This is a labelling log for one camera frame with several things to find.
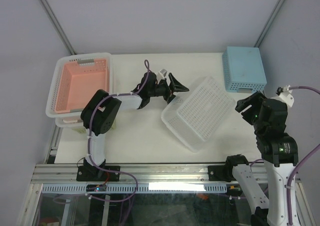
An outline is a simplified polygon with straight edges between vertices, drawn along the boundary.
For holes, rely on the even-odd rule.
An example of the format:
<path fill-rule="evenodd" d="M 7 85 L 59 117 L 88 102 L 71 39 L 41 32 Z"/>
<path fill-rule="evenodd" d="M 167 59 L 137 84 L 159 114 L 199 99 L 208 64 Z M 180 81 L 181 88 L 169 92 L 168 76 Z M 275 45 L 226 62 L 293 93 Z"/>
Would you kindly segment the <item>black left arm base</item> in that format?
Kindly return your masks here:
<path fill-rule="evenodd" d="M 77 182 L 118 182 L 120 180 L 120 166 L 106 165 L 102 163 L 100 168 L 108 171 L 103 171 L 91 165 L 86 159 L 83 160 L 83 165 L 77 165 Z"/>

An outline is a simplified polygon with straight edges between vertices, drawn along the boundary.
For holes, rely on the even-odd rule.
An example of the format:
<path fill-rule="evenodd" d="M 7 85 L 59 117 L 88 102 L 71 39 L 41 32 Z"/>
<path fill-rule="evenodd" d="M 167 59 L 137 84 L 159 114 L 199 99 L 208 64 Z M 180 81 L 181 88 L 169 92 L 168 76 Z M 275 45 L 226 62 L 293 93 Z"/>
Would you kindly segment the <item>white perforated basket top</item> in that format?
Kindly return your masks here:
<path fill-rule="evenodd" d="M 228 117 L 235 100 L 211 76 L 197 78 L 188 92 L 180 92 L 161 113 L 165 126 L 191 152 L 204 144 Z"/>

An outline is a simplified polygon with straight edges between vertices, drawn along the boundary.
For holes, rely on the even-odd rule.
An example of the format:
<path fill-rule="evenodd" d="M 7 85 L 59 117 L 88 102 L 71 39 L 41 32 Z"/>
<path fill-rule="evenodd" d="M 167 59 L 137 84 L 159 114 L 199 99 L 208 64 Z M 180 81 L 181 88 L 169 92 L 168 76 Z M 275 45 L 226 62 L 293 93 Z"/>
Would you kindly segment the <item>light blue perforated basket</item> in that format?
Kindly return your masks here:
<path fill-rule="evenodd" d="M 267 79 L 257 47 L 228 46 L 222 54 L 224 86 L 227 92 L 263 91 Z"/>

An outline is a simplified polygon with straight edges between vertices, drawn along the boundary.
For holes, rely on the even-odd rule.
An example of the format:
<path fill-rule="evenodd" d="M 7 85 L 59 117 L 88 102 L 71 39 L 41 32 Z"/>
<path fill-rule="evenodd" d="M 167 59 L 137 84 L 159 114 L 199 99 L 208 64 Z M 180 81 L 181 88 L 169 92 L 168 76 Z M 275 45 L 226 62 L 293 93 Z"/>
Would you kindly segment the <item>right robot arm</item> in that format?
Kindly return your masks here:
<path fill-rule="evenodd" d="M 228 156 L 223 173 L 240 185 L 251 210 L 253 226 L 298 226 L 295 168 L 298 145 L 285 132 L 288 110 L 294 104 L 290 89 L 279 88 L 275 97 L 257 91 L 236 103 L 235 110 L 253 126 L 256 145 L 267 173 L 268 193 L 259 186 L 244 155 Z"/>

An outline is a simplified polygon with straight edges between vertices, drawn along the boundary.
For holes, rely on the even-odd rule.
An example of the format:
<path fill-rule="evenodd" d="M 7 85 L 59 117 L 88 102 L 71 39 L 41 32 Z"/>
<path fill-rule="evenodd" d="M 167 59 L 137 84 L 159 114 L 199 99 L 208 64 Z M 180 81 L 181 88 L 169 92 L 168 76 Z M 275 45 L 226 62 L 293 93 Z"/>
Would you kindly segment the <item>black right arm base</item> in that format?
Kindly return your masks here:
<path fill-rule="evenodd" d="M 228 156 L 223 165 L 209 165 L 207 167 L 209 181 L 227 183 L 235 181 L 232 171 L 238 165 L 249 165 L 247 158 L 242 154 Z"/>

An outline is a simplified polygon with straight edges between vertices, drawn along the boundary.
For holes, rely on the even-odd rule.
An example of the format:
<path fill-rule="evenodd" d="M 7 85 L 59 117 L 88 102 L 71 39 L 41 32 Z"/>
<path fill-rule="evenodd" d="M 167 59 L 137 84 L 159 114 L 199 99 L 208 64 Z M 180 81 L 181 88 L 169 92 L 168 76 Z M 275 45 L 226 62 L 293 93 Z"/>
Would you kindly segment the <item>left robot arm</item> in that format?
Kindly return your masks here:
<path fill-rule="evenodd" d="M 170 103 L 176 97 L 175 93 L 189 91 L 172 73 L 168 74 L 168 78 L 170 83 L 167 83 L 165 77 L 158 80 L 155 73 L 146 72 L 130 93 L 109 94 L 99 89 L 84 107 L 80 119 L 86 129 L 88 143 L 83 166 L 93 180 L 100 180 L 105 174 L 106 133 L 111 129 L 119 111 L 140 110 L 154 97 L 163 97 Z"/>

